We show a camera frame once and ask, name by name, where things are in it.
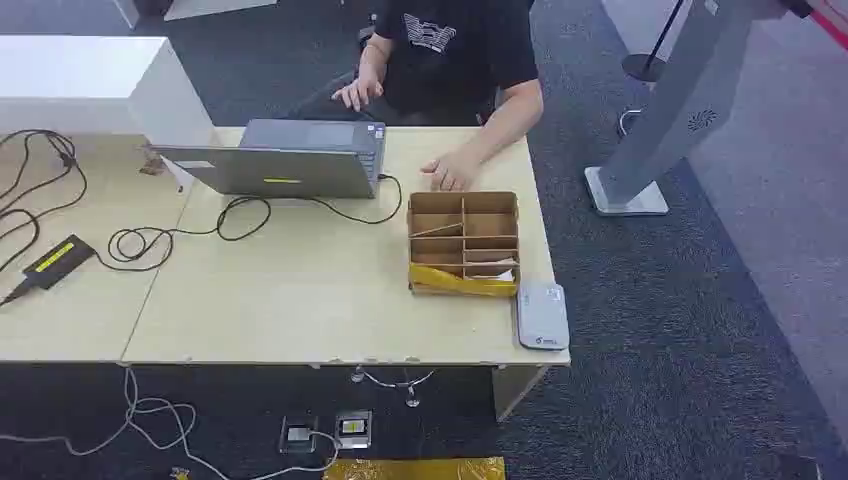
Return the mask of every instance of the cardboard box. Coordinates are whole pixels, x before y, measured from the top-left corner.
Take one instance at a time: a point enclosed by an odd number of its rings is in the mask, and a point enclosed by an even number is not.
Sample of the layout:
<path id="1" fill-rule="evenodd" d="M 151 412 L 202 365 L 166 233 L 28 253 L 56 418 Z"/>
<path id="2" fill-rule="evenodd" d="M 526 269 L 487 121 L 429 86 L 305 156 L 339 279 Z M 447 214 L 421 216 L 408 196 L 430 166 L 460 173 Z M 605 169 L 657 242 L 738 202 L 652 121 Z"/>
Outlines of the cardboard box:
<path id="1" fill-rule="evenodd" d="M 407 224 L 414 293 L 517 292 L 521 265 L 514 193 L 413 193 Z"/>

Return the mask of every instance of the laptop lid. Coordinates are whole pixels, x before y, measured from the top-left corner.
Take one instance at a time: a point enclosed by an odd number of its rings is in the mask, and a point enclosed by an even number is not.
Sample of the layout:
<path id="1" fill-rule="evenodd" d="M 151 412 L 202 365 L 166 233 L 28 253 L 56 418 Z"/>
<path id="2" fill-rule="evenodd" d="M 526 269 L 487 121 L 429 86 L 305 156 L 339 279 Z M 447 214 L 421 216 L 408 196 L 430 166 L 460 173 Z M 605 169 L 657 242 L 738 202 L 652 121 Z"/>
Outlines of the laptop lid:
<path id="1" fill-rule="evenodd" d="M 373 198 L 354 152 L 153 145 L 153 150 L 225 195 Z"/>

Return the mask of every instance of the yellow sticker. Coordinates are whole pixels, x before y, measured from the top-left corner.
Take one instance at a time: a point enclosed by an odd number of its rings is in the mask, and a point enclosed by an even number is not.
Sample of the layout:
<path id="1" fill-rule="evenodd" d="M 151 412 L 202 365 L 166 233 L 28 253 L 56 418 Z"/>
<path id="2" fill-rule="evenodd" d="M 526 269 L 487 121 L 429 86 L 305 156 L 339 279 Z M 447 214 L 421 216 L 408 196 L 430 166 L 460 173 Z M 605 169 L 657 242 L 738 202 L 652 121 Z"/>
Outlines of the yellow sticker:
<path id="1" fill-rule="evenodd" d="M 60 258 L 62 258 L 62 255 L 68 253 L 68 251 L 70 251 L 72 248 L 74 248 L 73 243 L 69 243 L 69 244 L 65 245 L 64 247 L 60 248 L 56 253 L 54 253 L 53 255 L 50 255 L 50 258 L 45 260 L 44 263 L 39 265 L 38 268 L 35 269 L 35 271 L 38 272 L 38 273 L 41 273 L 41 272 L 47 270 L 50 267 L 50 265 L 53 265 L 54 263 L 56 263 L 56 260 L 59 260 Z"/>
<path id="2" fill-rule="evenodd" d="M 265 183 L 303 183 L 300 180 L 295 180 L 293 178 L 266 178 Z"/>
<path id="3" fill-rule="evenodd" d="M 365 432 L 364 420 L 349 420 L 342 422 L 342 433 L 363 433 Z"/>

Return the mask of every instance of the red rope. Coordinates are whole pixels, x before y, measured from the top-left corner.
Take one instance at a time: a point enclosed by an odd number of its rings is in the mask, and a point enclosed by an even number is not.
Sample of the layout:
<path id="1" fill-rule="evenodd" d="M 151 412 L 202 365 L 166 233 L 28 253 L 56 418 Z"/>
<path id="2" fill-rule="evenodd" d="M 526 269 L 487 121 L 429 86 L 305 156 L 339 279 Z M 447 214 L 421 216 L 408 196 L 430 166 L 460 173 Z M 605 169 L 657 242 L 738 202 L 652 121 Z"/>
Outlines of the red rope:
<path id="1" fill-rule="evenodd" d="M 834 13 L 842 18 L 842 14 L 834 10 Z M 818 22 L 821 27 L 836 40 L 836 43 L 842 45 L 842 48 L 848 50 L 848 33 L 836 28 L 826 16 L 822 15 L 818 10 L 813 10 L 812 17 Z"/>

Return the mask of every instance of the laptop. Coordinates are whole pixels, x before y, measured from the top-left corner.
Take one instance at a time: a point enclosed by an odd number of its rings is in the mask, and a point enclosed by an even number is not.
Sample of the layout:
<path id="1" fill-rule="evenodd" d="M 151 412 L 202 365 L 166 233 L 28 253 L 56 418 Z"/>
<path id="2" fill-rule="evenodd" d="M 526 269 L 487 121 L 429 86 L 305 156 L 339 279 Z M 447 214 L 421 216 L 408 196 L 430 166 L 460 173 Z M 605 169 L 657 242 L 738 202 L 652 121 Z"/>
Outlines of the laptop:
<path id="1" fill-rule="evenodd" d="M 152 149 L 224 195 L 374 198 L 385 129 L 376 122 L 257 119 L 238 148 Z"/>

